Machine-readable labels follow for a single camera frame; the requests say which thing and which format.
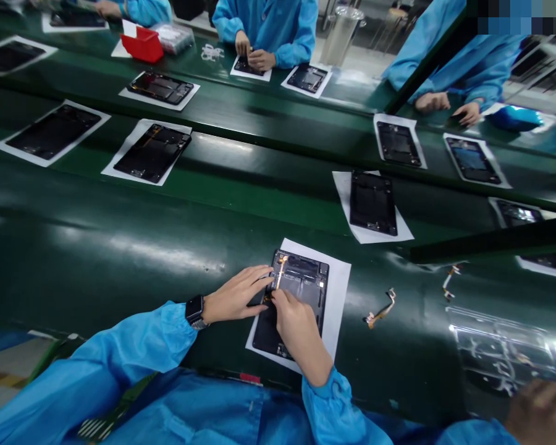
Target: smartwatch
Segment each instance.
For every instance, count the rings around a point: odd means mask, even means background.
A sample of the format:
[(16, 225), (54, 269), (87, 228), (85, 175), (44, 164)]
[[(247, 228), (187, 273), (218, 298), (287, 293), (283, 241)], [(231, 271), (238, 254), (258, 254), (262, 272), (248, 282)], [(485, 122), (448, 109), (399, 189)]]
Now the smartwatch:
[(204, 312), (204, 296), (197, 295), (185, 304), (185, 319), (196, 331), (207, 328), (208, 325), (202, 320)]

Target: red box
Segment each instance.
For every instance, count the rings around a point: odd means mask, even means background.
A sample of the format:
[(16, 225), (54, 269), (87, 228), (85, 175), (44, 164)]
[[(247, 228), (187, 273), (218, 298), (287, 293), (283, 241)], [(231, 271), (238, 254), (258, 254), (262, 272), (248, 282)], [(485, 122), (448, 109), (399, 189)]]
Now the red box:
[(136, 38), (122, 34), (122, 45), (135, 59), (157, 63), (162, 58), (159, 34), (147, 28), (136, 28)]

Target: human hand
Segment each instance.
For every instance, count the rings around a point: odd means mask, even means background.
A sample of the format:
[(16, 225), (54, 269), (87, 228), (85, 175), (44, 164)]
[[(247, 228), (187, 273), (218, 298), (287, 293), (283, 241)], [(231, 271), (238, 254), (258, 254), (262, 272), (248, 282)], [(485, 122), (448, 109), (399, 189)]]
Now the human hand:
[(95, 4), (95, 11), (102, 18), (122, 17), (122, 5), (110, 0), (100, 0)]
[(272, 271), (268, 266), (254, 266), (243, 269), (228, 280), (219, 290), (204, 297), (202, 320), (211, 324), (224, 320), (240, 320), (256, 316), (267, 309), (258, 305), (247, 307), (253, 296), (270, 284), (274, 278), (262, 278)]
[(251, 52), (251, 42), (244, 31), (238, 31), (235, 37), (235, 49), (239, 56), (247, 56)]
[(414, 106), (419, 112), (423, 113), (451, 108), (446, 92), (426, 93), (418, 98), (418, 100), (414, 103)]
[(522, 389), (505, 427), (520, 445), (556, 445), (556, 383), (534, 380)]
[(321, 340), (313, 309), (287, 290), (275, 290), (272, 296), (278, 312), (276, 329), (286, 349), (312, 386), (324, 386), (334, 361)]
[(276, 66), (276, 56), (263, 49), (253, 51), (248, 57), (249, 66), (257, 71), (270, 71)]
[(466, 127), (473, 127), (480, 121), (480, 104), (478, 102), (470, 102), (463, 106), (460, 106), (454, 113), (453, 116), (465, 113), (465, 116), (459, 121), (460, 125)]

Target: blue sleeve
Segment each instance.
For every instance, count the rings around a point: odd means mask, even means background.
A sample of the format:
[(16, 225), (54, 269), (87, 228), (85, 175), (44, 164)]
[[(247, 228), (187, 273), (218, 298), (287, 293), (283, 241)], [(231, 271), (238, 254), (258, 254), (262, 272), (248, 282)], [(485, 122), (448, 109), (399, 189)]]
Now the blue sleeve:
[(176, 368), (195, 338), (185, 305), (170, 302), (95, 334), (0, 410), (0, 444), (62, 442), (87, 418), (115, 407), (142, 378)]
[(311, 60), (315, 49), (315, 25), (318, 14), (317, 0), (302, 0), (295, 39), (292, 43), (283, 44), (274, 53), (278, 68), (292, 68)]
[(220, 0), (216, 4), (212, 21), (223, 42), (235, 43), (237, 33), (245, 31), (243, 22), (237, 17), (236, 0)]
[(443, 431), (436, 445), (519, 445), (497, 420), (466, 420)]
[(511, 75), (511, 67), (520, 52), (525, 36), (507, 36), (507, 42), (499, 45), (473, 68), (477, 74), (465, 79), (467, 97), (465, 103), (483, 98), (480, 111), (489, 109), (502, 96), (502, 86)]
[[(433, 0), (416, 21), (414, 29), (395, 60), (383, 73), (383, 77), (391, 82), (396, 91), (399, 91), (410, 76), (414, 74), (420, 62), (434, 46), (437, 35), (441, 31), (441, 23), (445, 21), (444, 17), (447, 14), (448, 5), (447, 0)], [(408, 102), (414, 103), (420, 96), (434, 92), (438, 91), (435, 91), (432, 80), (426, 79)]]
[(392, 445), (391, 439), (352, 404), (352, 390), (335, 367), (324, 386), (303, 378), (303, 402), (315, 443)]
[(171, 23), (169, 0), (127, 0), (127, 6), (132, 22), (146, 28), (157, 23)]

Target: blue lab coat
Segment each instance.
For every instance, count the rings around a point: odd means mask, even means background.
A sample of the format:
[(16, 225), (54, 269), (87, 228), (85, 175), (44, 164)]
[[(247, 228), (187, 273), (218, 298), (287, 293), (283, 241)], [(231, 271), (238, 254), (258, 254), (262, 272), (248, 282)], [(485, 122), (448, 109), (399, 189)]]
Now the blue lab coat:
[(172, 12), (169, 0), (127, 0), (128, 15), (124, 13), (124, 0), (113, 0), (119, 3), (125, 19), (150, 28), (157, 23), (171, 23)]
[(178, 368), (195, 339), (185, 305), (170, 302), (96, 334), (0, 410), (0, 444), (77, 443), (84, 420), (106, 414), (126, 389), (158, 371), (106, 443), (518, 445), (496, 421), (439, 431), (365, 415), (335, 368), (320, 388), (303, 379), (302, 398), (202, 377)]
[[(399, 90), (465, 5), (466, 0), (433, 0), (382, 77)], [(426, 93), (440, 93), (453, 87), (464, 96), (465, 103), (484, 98), (480, 110), (487, 110), (501, 98), (502, 86), (511, 74), (525, 37), (476, 35), (449, 63), (431, 74), (409, 102), (414, 103)]]
[(311, 60), (315, 49), (317, 0), (220, 0), (212, 21), (222, 41), (235, 43), (238, 31), (253, 49), (276, 55), (278, 68)]

